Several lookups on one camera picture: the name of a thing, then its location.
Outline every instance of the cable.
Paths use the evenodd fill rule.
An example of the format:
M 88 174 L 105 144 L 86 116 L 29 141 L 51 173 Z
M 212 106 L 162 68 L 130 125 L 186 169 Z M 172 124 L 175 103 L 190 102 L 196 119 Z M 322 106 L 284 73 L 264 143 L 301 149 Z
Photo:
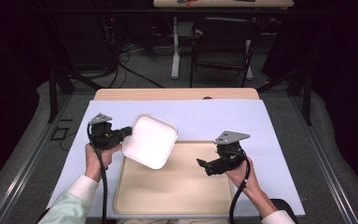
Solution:
M 62 142 L 63 142 L 67 137 L 69 137 L 69 136 L 71 136 L 71 135 L 74 135 L 75 133 L 77 133 L 77 132 L 70 133 L 70 134 L 66 135 L 66 136 L 60 141 L 60 148 L 61 148 L 62 150 L 64 150 L 64 151 L 69 151 L 69 150 L 70 150 L 70 148 L 64 148 L 64 147 L 62 146 Z
M 116 81 L 117 74 L 118 74 L 118 67 L 116 68 L 115 77 L 114 77 L 113 80 L 110 82 L 109 86 L 107 86 L 107 89 L 110 89 L 110 88 L 113 86 L 113 83 L 115 83 L 115 81 Z
M 95 154 L 97 155 L 98 160 L 100 161 L 101 165 L 101 176 L 103 178 L 103 217 L 102 217 L 102 223 L 106 223 L 106 204 L 107 204 L 107 179 L 106 179 L 106 171 L 103 165 L 103 159 L 101 156 L 100 150 L 95 148 L 94 144 L 91 141 L 91 134 L 90 134 L 90 125 L 87 125 L 87 136 L 89 138 L 89 144 L 94 149 Z
M 143 79 L 146 79 L 147 81 L 149 81 L 149 82 L 155 84 L 156 86 L 158 86 L 158 87 L 160 87 L 160 88 L 164 88 L 163 86 L 161 86 L 161 85 L 158 84 L 157 82 L 155 82 L 155 81 L 153 81 L 153 80 L 151 80 L 151 79 L 149 79 L 149 78 L 147 78 L 147 77 L 142 76 L 141 74 L 138 74 L 138 73 L 136 73 L 136 72 L 130 70 L 130 68 L 126 67 L 122 62 L 118 62 L 118 65 L 120 65 L 122 68 L 126 69 L 127 71 L 133 73 L 133 74 L 136 75 L 137 77 L 141 77 L 141 78 L 143 78 Z
M 88 78 L 88 79 L 97 79 L 97 78 L 101 78 L 101 77 L 107 77 L 109 76 L 110 74 L 114 73 L 115 72 L 115 69 L 117 68 L 116 65 L 113 65 L 111 67 L 108 67 L 106 68 L 106 70 L 104 72 L 102 72 L 101 74 L 96 74 L 96 75 L 90 75 L 90 76 L 87 76 L 87 74 L 81 74 L 82 76 Z
M 237 155 L 239 157 L 246 158 L 243 156 L 243 154 L 240 154 L 239 152 L 235 152 L 235 151 L 224 151 L 224 152 L 225 152 L 225 154 L 233 154 L 233 155 Z
M 191 37 L 183 38 L 181 41 L 179 41 L 178 46 L 180 46 L 181 44 L 183 44 L 185 41 L 187 41 L 189 39 L 191 39 Z M 168 52 L 160 52 L 160 51 L 158 51 L 158 49 L 170 49 L 170 51 L 168 51 Z M 174 50 L 174 45 L 173 44 L 170 45 L 170 46 L 165 46 L 165 47 L 163 47 L 163 46 L 153 47 L 153 51 L 156 52 L 157 54 L 160 54 L 160 55 L 170 54 L 170 53 L 173 52 L 173 50 Z
M 174 33 L 173 28 L 171 27 L 170 22 L 168 21 L 167 17 L 164 17 L 165 21 L 167 22 L 168 26 L 170 27 L 172 33 Z
M 165 37 L 156 38 L 154 40 L 153 51 L 159 55 L 171 54 L 174 50 L 174 45 L 170 39 Z
M 136 50 L 144 49 L 144 48 L 139 48 L 139 46 L 137 44 L 128 44 L 127 46 L 124 46 L 123 48 L 124 49 L 122 50 L 122 53 L 120 55 L 118 55 L 118 58 L 124 63 L 127 63 L 130 61 L 132 52 L 134 52 Z M 127 56 L 128 59 L 123 60 L 122 59 L 123 56 Z
M 119 87 L 117 87 L 118 89 L 120 89 L 121 87 L 123 87 L 124 85 L 124 82 L 127 80 L 127 70 L 126 70 L 126 73 L 125 73 L 125 76 L 124 76 L 124 79 L 123 79 L 123 82 L 121 82 L 121 85 Z
M 243 189 L 246 188 L 246 182 L 248 181 L 249 175 L 251 173 L 251 164 L 250 164 L 250 162 L 249 162 L 247 157 L 245 157 L 245 160 L 246 160 L 245 178 L 243 179 L 242 183 L 238 187 L 237 192 L 235 193 L 234 198 L 231 201 L 231 206 L 229 207 L 229 223 L 230 224 L 235 224 L 235 220 L 234 220 L 235 204 L 237 203 L 238 198 L 240 198 L 240 195 L 241 195 Z

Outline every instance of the human hand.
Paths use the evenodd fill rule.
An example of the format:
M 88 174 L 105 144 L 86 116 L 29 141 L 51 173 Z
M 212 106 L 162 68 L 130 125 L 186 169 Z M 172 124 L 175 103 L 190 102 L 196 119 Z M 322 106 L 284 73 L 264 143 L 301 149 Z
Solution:
M 122 145 L 118 144 L 115 147 L 109 148 L 107 150 L 100 150 L 101 158 L 103 161 L 103 168 L 107 169 L 108 165 L 112 163 L 113 153 L 121 150 Z M 86 173 L 85 176 L 100 182 L 101 176 L 101 164 L 98 160 L 97 155 L 95 154 L 94 148 L 90 144 L 86 144 Z
M 248 161 L 250 163 L 251 172 L 248 177 L 248 181 L 246 183 L 246 188 L 243 190 L 243 193 L 249 197 L 249 194 L 255 191 L 260 191 L 260 185 L 258 184 L 257 177 L 255 176 L 255 167 L 253 161 L 248 157 Z M 234 170 L 226 171 L 226 175 L 231 179 L 232 183 L 235 186 L 239 186 L 245 178 L 246 174 L 246 165 L 247 161 L 243 161 L 243 163 L 235 168 Z
M 268 195 L 260 188 L 257 177 L 255 176 L 255 167 L 253 161 L 248 157 L 250 163 L 251 172 L 246 182 L 246 187 L 243 189 L 243 193 L 251 200 L 255 205 L 255 208 L 260 213 L 262 218 L 269 216 L 276 212 L 278 209 L 269 199 Z M 244 161 L 239 167 L 234 170 L 226 171 L 226 175 L 231 179 L 235 186 L 239 186 L 245 178 L 246 174 L 246 162 Z

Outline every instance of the sleeve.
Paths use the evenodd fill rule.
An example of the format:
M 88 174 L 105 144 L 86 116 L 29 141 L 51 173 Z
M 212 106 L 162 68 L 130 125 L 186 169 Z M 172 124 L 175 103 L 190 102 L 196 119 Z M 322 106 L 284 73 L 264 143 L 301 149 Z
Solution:
M 289 217 L 286 211 L 280 210 L 261 220 L 262 224 L 294 224 L 295 222 Z
M 98 183 L 81 175 L 61 193 L 39 223 L 85 223 Z

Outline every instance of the office chair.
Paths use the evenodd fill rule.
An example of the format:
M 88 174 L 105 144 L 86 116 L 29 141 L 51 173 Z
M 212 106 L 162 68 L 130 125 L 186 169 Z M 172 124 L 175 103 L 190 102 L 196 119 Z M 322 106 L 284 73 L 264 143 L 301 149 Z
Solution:
M 254 22 L 246 19 L 204 17 L 192 27 L 192 55 L 190 85 L 198 67 L 225 69 L 243 73 L 245 84 L 253 54 L 253 40 L 259 34 Z

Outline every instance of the wooden tray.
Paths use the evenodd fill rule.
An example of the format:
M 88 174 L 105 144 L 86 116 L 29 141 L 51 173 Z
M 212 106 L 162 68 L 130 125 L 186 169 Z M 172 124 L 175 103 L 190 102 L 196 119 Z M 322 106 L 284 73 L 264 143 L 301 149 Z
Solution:
M 219 156 L 212 142 L 177 142 L 164 167 L 125 158 L 114 207 L 121 214 L 228 214 L 233 197 L 226 175 L 207 176 L 197 158 Z

